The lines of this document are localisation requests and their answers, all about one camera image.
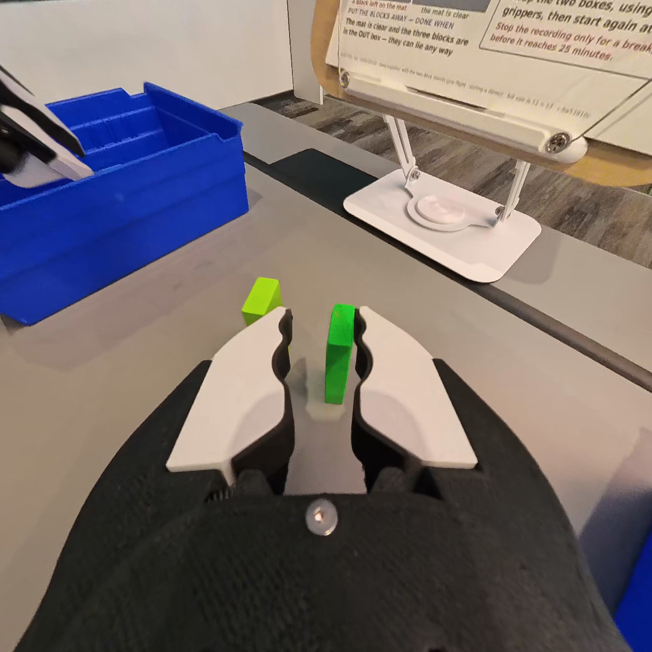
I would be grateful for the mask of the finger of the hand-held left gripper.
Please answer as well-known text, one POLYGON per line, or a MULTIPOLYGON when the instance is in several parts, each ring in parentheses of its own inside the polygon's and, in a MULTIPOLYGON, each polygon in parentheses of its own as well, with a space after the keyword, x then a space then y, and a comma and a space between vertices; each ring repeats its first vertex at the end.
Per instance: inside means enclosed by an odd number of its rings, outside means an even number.
POLYGON ((14 186, 29 189, 70 180, 76 171, 77 158, 71 154, 43 162, 31 152, 25 151, 17 165, 10 172, 3 173, 3 178, 14 186))
POLYGON ((94 175, 83 162, 86 154, 81 143, 67 126, 52 113, 10 72, 1 68, 1 105, 15 104, 17 109, 6 108, 12 120, 14 134, 25 151, 31 152, 43 162, 71 154, 77 158, 74 177, 65 181, 79 181, 94 175))

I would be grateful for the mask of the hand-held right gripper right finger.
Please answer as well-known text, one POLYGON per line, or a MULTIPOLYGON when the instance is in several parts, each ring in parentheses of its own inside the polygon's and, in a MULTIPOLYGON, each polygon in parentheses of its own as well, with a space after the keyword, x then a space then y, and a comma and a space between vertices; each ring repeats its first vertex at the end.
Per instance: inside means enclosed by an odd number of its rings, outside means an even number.
POLYGON ((416 463, 473 469, 478 463, 432 355, 368 306, 355 314, 351 445, 365 470, 416 463))

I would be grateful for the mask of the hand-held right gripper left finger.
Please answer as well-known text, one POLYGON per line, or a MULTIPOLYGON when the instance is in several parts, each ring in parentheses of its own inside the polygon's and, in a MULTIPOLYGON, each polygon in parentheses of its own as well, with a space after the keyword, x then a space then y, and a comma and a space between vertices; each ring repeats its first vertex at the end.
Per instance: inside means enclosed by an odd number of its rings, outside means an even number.
POLYGON ((171 472, 277 472, 294 450, 286 378, 293 316, 275 308, 221 347, 183 423, 171 472))

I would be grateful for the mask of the blue plastic bin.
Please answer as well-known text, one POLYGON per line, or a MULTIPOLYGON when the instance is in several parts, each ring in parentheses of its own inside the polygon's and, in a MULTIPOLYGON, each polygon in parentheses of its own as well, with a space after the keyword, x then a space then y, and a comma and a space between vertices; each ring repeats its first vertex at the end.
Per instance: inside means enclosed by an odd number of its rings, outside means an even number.
POLYGON ((633 651, 651 651, 651 583, 631 580, 615 623, 633 651))
POLYGON ((242 122, 143 84, 47 105, 94 175, 1 180, 1 314, 34 325, 249 210, 242 122))

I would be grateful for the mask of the lime green plank block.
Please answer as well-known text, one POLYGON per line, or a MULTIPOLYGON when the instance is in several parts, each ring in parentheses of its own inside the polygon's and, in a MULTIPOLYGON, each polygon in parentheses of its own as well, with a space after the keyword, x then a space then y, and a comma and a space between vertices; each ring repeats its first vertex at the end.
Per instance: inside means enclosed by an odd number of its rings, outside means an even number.
POLYGON ((290 368, 293 316, 284 306, 280 281, 259 277, 241 309, 246 328, 239 334, 250 354, 269 354, 290 368))

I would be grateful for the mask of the wooden document stand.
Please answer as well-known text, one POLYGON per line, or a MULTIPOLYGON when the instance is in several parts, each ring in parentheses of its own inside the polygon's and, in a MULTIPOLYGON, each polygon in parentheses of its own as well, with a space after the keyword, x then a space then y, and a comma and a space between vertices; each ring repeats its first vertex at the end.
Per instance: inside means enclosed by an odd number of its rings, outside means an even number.
POLYGON ((348 94, 340 83, 339 72, 325 63, 339 11, 337 2, 315 2, 311 34, 315 75, 335 98, 383 116, 400 165, 399 171, 344 201, 347 212, 366 224, 467 280, 491 283, 501 279, 541 233, 541 226, 533 218, 517 210, 531 164, 605 186, 651 183, 651 155, 590 140, 587 152, 578 161, 558 162, 348 94), (515 159, 514 178, 504 204, 421 170, 412 152, 406 121, 515 159))

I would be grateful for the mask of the printed instruction sheet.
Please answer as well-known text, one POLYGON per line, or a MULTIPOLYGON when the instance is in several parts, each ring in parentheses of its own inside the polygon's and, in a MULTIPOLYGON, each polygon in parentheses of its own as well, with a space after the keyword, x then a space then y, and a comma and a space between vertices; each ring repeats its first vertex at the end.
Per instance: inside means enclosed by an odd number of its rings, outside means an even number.
POLYGON ((517 151, 651 155, 650 1, 338 1, 345 92, 517 151))

